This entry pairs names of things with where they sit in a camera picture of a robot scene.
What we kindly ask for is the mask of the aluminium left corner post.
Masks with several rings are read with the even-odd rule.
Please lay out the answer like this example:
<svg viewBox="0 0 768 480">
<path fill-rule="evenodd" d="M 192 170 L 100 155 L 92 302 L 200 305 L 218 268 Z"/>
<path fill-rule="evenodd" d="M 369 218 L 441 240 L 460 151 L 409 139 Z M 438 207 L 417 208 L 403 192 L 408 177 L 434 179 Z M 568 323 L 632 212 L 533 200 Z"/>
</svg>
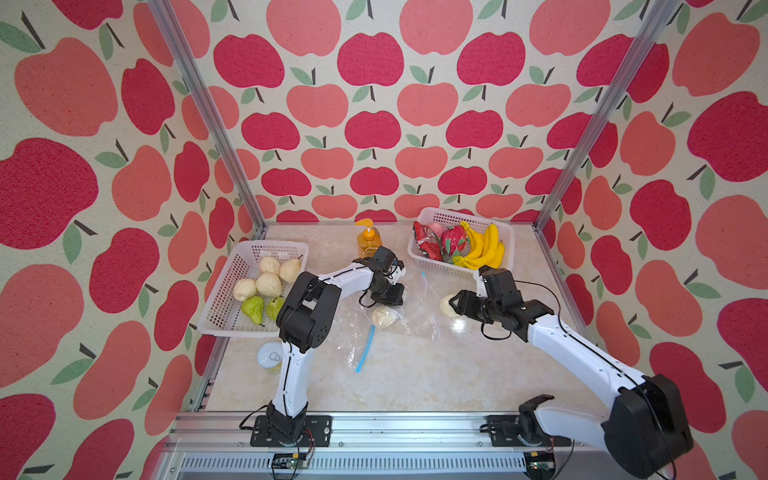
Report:
<svg viewBox="0 0 768 480">
<path fill-rule="evenodd" d="M 235 190 L 254 223 L 254 238 L 263 240 L 266 238 L 268 229 L 266 220 L 250 187 L 239 155 L 228 136 L 216 102 L 200 74 L 196 59 L 185 38 L 172 3 L 170 1 L 149 0 L 148 4 L 210 137 L 234 182 Z"/>
</svg>

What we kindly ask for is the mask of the aluminium right corner post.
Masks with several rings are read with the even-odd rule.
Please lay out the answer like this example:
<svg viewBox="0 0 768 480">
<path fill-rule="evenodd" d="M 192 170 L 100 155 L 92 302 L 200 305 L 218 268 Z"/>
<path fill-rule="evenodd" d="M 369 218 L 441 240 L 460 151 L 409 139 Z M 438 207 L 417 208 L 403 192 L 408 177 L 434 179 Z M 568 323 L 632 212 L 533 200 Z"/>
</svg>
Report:
<svg viewBox="0 0 768 480">
<path fill-rule="evenodd" d="M 616 74 L 598 102 L 598 107 L 592 114 L 576 148 L 572 153 L 568 154 L 568 159 L 562 173 L 553 186 L 551 193 L 547 196 L 534 222 L 535 233 L 543 233 L 555 209 L 561 204 L 563 196 L 574 180 L 582 162 L 586 159 L 605 125 L 610 120 L 612 112 L 617 108 L 624 96 L 628 94 L 631 82 L 649 55 L 660 33 L 673 16 L 676 5 L 677 1 L 669 0 L 650 3 L 650 10 L 645 15 L 638 34 L 632 40 Z"/>
</svg>

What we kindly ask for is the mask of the clear blue zip-top bag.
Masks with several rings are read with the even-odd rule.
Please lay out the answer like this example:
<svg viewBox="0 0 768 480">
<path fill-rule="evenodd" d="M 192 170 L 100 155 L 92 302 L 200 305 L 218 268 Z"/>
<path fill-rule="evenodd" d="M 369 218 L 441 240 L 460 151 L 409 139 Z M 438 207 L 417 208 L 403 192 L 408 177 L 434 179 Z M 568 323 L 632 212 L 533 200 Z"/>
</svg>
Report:
<svg viewBox="0 0 768 480">
<path fill-rule="evenodd" d="M 371 312 L 375 308 L 341 305 L 332 323 L 328 341 L 355 373 L 362 372 L 374 337 L 383 330 L 371 323 Z"/>
</svg>

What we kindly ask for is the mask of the yellow toy banana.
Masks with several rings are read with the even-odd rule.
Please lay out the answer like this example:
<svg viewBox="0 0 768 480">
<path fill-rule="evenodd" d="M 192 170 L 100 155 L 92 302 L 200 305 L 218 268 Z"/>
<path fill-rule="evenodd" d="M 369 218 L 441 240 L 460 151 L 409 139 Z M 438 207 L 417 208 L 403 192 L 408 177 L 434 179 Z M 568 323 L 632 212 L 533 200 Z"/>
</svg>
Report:
<svg viewBox="0 0 768 480">
<path fill-rule="evenodd" d="M 454 257 L 453 258 L 453 265 L 467 268 L 471 270 L 478 270 L 481 267 L 491 267 L 491 268 L 499 268 L 502 264 L 502 260 L 504 258 L 506 248 L 504 243 L 500 239 L 500 233 L 499 233 L 499 247 L 496 252 L 495 258 L 489 263 L 489 264 L 483 264 L 479 258 L 482 256 L 482 250 L 483 250 L 483 234 L 478 233 L 477 231 L 473 230 L 470 225 L 466 221 L 462 221 L 460 225 L 466 230 L 467 235 L 469 236 L 469 240 L 471 242 L 471 251 L 468 255 L 464 257 Z"/>
<path fill-rule="evenodd" d="M 479 260 L 489 264 L 496 256 L 499 247 L 499 233 L 495 224 L 491 223 L 483 234 L 483 250 Z"/>
</svg>

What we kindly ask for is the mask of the cream toy pear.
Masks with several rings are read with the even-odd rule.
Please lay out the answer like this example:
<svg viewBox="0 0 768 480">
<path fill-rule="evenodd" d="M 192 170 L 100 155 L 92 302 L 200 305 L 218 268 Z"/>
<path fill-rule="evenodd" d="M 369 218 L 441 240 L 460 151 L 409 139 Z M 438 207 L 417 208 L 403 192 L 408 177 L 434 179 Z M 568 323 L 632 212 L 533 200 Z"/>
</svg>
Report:
<svg viewBox="0 0 768 480">
<path fill-rule="evenodd" d="M 288 259 L 280 264 L 278 276 L 283 282 L 293 284 L 302 271 L 303 267 L 300 259 Z"/>
</svg>

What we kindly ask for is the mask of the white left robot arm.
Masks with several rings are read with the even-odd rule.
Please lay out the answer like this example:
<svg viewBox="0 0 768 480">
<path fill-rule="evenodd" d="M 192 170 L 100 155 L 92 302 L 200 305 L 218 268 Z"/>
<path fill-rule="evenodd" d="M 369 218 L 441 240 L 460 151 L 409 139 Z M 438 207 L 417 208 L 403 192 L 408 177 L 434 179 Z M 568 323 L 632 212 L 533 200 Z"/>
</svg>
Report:
<svg viewBox="0 0 768 480">
<path fill-rule="evenodd" d="M 372 257 L 355 259 L 336 272 L 299 274 L 276 320 L 283 359 L 277 391 L 266 407 L 271 439 L 287 446 L 299 443 L 315 350 L 331 331 L 339 301 L 361 294 L 369 295 L 374 305 L 401 306 L 404 273 L 395 253 L 380 247 Z"/>
</svg>

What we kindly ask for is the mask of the lower yellow toy banana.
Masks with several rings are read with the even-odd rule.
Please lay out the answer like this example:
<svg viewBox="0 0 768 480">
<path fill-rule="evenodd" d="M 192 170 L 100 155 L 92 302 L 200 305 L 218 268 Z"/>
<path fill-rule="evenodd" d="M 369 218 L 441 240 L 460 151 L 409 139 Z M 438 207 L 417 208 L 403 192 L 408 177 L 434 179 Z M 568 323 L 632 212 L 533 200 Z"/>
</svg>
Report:
<svg viewBox="0 0 768 480">
<path fill-rule="evenodd" d="M 500 233 L 499 233 L 499 247 L 496 252 L 495 258 L 489 263 L 489 264 L 483 264 L 479 258 L 482 256 L 482 250 L 483 250 L 483 234 L 478 233 L 477 231 L 473 230 L 470 225 L 466 221 L 462 221 L 460 225 L 466 230 L 467 235 L 469 236 L 469 240 L 471 242 L 471 251 L 468 255 L 464 257 L 454 257 L 453 258 L 453 265 L 467 268 L 471 270 L 478 270 L 481 267 L 491 267 L 491 268 L 499 268 L 502 264 L 502 260 L 504 258 L 506 248 L 504 243 L 500 239 Z"/>
</svg>

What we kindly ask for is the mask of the red snack bag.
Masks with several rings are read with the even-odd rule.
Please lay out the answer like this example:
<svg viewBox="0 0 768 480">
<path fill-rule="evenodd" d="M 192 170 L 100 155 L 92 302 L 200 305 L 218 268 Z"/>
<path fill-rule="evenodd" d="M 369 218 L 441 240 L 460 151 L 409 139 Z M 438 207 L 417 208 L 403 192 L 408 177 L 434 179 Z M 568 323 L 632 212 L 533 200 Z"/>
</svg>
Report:
<svg viewBox="0 0 768 480">
<path fill-rule="evenodd" d="M 413 223 L 413 236 L 417 247 L 425 258 L 438 262 L 443 261 L 440 238 L 429 226 L 415 221 Z"/>
</svg>

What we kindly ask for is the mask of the aluminium corner post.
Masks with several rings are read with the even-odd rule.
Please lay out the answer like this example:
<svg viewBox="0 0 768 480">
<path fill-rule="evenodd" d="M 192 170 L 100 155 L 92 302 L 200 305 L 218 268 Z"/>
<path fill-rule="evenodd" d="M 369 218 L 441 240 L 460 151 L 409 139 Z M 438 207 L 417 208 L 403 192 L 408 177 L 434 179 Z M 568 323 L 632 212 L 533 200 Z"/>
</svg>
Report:
<svg viewBox="0 0 768 480">
<path fill-rule="evenodd" d="M 660 33 L 673 16 L 676 5 L 677 1 L 669 0 L 650 3 L 650 10 L 645 15 L 638 34 L 632 40 L 616 74 L 598 102 L 598 107 L 592 114 L 576 148 L 572 153 L 568 154 L 568 159 L 562 173 L 553 186 L 551 193 L 547 196 L 534 222 L 535 233 L 543 233 L 555 209 L 561 204 L 563 196 L 574 180 L 582 162 L 586 159 L 605 125 L 610 120 L 612 112 L 617 108 L 624 96 L 628 94 L 631 82 L 649 55 Z"/>
<path fill-rule="evenodd" d="M 234 182 L 235 190 L 254 223 L 254 238 L 263 240 L 266 238 L 268 229 L 266 220 L 250 187 L 239 155 L 228 136 L 216 102 L 200 74 L 196 59 L 185 38 L 172 3 L 170 1 L 149 0 L 148 4 L 210 137 Z"/>
</svg>

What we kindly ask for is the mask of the green toy pear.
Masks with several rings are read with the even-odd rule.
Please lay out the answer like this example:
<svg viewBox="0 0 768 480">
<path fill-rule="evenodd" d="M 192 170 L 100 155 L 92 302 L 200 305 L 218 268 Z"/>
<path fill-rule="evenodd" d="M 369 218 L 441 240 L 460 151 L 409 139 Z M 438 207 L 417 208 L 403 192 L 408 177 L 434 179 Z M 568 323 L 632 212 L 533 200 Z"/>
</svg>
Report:
<svg viewBox="0 0 768 480">
<path fill-rule="evenodd" d="M 275 321 L 277 319 L 284 302 L 285 299 L 283 297 L 276 297 L 266 304 L 266 314 L 270 320 Z"/>
<path fill-rule="evenodd" d="M 241 304 L 241 312 L 255 325 L 263 323 L 263 312 L 265 309 L 264 299 L 259 296 L 253 296 Z"/>
</svg>

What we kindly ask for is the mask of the white plastic fruit basket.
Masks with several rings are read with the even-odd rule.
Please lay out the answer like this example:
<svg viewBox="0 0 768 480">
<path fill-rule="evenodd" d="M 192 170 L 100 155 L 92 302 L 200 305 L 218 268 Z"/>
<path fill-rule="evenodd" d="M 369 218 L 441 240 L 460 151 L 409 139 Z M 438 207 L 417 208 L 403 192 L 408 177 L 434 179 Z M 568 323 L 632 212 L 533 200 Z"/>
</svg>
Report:
<svg viewBox="0 0 768 480">
<path fill-rule="evenodd" d="M 469 278 L 484 265 L 511 270 L 514 246 L 508 225 L 426 207 L 413 223 L 408 253 L 422 269 Z"/>
</svg>

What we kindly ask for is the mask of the upper yellow toy banana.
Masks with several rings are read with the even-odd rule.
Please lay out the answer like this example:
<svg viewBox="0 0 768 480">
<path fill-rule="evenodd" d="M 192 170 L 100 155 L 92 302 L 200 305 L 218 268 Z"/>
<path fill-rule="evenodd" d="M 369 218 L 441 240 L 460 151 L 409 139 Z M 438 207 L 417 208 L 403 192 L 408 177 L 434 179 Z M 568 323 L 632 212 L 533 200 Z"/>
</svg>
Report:
<svg viewBox="0 0 768 480">
<path fill-rule="evenodd" d="M 495 224 L 491 223 L 483 234 L 483 250 L 479 260 L 489 264 L 496 256 L 499 247 L 499 233 Z"/>
</svg>

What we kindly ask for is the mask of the white empty plastic basket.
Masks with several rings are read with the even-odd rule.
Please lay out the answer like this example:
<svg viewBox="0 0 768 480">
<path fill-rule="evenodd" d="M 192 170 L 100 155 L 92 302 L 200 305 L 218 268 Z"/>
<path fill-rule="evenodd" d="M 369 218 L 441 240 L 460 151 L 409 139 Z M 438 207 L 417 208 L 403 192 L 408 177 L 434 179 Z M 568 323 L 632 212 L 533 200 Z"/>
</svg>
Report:
<svg viewBox="0 0 768 480">
<path fill-rule="evenodd" d="M 232 250 L 197 322 L 203 334 L 218 337 L 275 337 L 277 297 L 286 298 L 292 279 L 278 271 L 305 268 L 309 247 L 293 241 L 246 241 Z"/>
</svg>

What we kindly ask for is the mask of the orange soap pump bottle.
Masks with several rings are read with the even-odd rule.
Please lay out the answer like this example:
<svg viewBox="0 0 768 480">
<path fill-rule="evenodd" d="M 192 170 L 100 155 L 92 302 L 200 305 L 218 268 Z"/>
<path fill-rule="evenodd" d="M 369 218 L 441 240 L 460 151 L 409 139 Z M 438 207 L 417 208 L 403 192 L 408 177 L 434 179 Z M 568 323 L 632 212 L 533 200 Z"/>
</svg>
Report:
<svg viewBox="0 0 768 480">
<path fill-rule="evenodd" d="M 380 232 L 370 218 L 364 218 L 356 222 L 357 226 L 362 226 L 362 232 L 357 236 L 357 243 L 360 258 L 371 258 L 377 250 L 383 245 Z"/>
</svg>

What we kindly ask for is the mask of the pink toy dragon fruit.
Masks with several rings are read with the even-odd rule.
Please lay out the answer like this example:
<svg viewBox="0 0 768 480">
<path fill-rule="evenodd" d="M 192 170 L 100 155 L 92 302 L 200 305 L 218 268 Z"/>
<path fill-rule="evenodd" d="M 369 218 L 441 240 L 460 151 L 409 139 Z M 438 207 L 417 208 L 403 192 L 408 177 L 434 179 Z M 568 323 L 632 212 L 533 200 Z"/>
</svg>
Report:
<svg viewBox="0 0 768 480">
<path fill-rule="evenodd" d="M 443 261 L 452 263 L 454 257 L 464 257 L 471 251 L 471 242 L 461 225 L 446 228 L 440 238 Z"/>
</svg>

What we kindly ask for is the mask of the cream pear zip bag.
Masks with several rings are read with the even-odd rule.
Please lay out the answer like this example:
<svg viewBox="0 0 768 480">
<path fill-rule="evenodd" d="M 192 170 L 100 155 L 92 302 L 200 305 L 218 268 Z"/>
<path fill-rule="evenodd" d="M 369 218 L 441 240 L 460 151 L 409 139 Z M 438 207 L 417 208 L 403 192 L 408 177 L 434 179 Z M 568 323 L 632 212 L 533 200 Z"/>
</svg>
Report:
<svg viewBox="0 0 768 480">
<path fill-rule="evenodd" d="M 443 297 L 440 301 L 440 311 L 442 314 L 448 318 L 460 318 L 461 315 L 456 312 L 456 310 L 453 308 L 453 306 L 450 304 L 450 300 L 452 299 L 451 295 L 446 295 Z"/>
<path fill-rule="evenodd" d="M 258 294 L 266 298 L 276 298 L 282 295 L 283 286 L 280 277 L 272 272 L 262 273 L 256 279 Z"/>
<path fill-rule="evenodd" d="M 396 323 L 399 317 L 395 309 L 381 305 L 371 312 L 371 323 L 376 328 L 386 329 Z"/>
</svg>

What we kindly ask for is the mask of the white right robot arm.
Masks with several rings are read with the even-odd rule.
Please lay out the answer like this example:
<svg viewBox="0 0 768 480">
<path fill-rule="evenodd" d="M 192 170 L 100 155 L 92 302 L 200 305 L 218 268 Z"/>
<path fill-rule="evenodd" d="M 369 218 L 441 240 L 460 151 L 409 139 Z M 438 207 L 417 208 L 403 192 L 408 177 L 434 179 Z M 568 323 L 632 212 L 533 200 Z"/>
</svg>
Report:
<svg viewBox="0 0 768 480">
<path fill-rule="evenodd" d="M 580 410 L 541 394 L 519 406 L 513 424 L 487 420 L 489 432 L 515 433 L 529 446 L 554 437 L 581 442 L 609 453 L 636 478 L 659 474 L 693 450 L 682 396 L 672 380 L 624 364 L 566 326 L 541 301 L 524 300 L 509 270 L 485 266 L 475 278 L 475 290 L 448 299 L 449 310 L 483 327 L 498 324 L 510 336 L 547 353 L 605 406 Z"/>
</svg>

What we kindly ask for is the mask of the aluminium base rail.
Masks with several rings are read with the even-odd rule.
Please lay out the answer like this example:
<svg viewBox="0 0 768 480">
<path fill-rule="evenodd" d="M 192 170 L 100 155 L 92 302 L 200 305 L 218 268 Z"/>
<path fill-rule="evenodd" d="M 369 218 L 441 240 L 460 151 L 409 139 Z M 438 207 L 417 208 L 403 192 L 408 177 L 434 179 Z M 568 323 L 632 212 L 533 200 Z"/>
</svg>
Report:
<svg viewBox="0 0 768 480">
<path fill-rule="evenodd" d="M 333 412 L 313 447 L 255 447 L 242 412 L 181 414 L 152 479 L 609 479 L 581 443 L 495 447 L 484 412 Z"/>
</svg>

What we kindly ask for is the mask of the clear white zip-top bag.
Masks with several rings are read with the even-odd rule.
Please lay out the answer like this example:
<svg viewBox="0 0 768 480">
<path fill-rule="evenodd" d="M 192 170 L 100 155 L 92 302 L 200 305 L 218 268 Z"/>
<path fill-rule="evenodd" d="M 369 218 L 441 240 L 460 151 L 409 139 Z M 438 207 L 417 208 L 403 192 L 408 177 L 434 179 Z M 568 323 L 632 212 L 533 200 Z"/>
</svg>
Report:
<svg viewBox="0 0 768 480">
<path fill-rule="evenodd" d="M 399 313 L 399 320 L 381 331 L 437 341 L 440 339 L 439 302 L 426 274 L 422 272 L 405 286 L 403 305 L 391 307 Z"/>
</svg>

